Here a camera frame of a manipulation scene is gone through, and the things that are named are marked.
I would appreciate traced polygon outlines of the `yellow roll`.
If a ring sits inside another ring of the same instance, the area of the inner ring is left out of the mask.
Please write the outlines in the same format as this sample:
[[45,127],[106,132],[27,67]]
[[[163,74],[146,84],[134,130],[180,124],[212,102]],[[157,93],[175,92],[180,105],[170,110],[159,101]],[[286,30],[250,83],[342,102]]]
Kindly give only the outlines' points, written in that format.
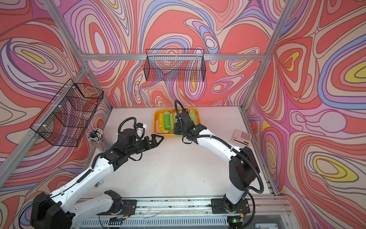
[[158,115],[158,130],[162,133],[165,131],[165,122],[164,122],[164,114],[163,113],[160,113]]

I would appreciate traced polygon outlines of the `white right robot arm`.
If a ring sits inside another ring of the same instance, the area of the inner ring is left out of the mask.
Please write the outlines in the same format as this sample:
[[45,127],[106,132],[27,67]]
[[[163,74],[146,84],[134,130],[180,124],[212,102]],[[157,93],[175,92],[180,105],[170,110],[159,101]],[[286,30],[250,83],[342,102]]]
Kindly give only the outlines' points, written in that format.
[[195,124],[186,109],[176,114],[173,132],[181,135],[186,144],[195,143],[209,149],[228,164],[229,190],[219,199],[218,209],[228,213],[235,212],[242,204],[243,197],[254,191],[264,192],[263,179],[253,151],[249,147],[237,147],[214,135],[202,124]]

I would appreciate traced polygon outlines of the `large green trash bag roll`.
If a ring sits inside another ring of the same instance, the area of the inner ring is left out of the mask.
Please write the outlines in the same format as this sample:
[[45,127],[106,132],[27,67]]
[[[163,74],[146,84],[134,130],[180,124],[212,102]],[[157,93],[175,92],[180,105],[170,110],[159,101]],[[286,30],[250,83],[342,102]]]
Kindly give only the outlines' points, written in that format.
[[191,120],[193,121],[194,125],[196,126],[198,124],[198,122],[197,122],[195,110],[190,109],[189,110],[189,116],[190,116]]

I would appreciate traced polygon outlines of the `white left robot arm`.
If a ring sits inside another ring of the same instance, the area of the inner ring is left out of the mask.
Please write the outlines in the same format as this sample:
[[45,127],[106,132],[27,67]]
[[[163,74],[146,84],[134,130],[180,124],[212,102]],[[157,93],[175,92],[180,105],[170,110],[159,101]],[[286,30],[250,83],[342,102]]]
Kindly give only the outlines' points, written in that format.
[[131,214],[132,207],[127,206],[122,197],[112,190],[82,203],[78,200],[131,159],[132,155],[158,147],[163,139],[163,136],[156,134],[140,138],[133,128],[119,132],[117,142],[98,154],[88,169],[52,193],[43,192],[34,198],[31,226],[35,229],[71,229],[100,213],[120,215],[127,210]]

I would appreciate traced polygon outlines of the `yellow plastic storage box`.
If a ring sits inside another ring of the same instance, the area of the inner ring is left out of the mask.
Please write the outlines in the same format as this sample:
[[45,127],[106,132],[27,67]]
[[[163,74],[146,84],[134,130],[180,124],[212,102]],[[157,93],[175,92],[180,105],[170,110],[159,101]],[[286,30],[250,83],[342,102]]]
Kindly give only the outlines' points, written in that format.
[[[197,122],[198,122],[198,124],[200,124],[201,123],[201,118],[200,118],[200,114],[199,114],[199,111],[197,110],[197,109],[195,109],[195,108],[188,108],[187,110],[188,110],[188,112],[189,112],[189,110],[190,109],[193,109],[193,110],[195,110],[195,114],[196,114],[196,118],[197,118]],[[162,136],[164,136],[165,138],[172,138],[172,137],[176,137],[173,133],[170,133],[169,131],[164,131],[163,133],[162,132],[160,132],[159,130],[158,130],[158,115],[160,114],[160,113],[164,113],[165,111],[168,111],[168,112],[170,112],[170,113],[174,113],[175,112],[175,109],[160,109],[160,110],[157,110],[156,112],[155,112],[155,114],[154,114],[154,125],[153,125],[153,130],[154,130],[154,133],[156,134],[156,135],[162,135]]]

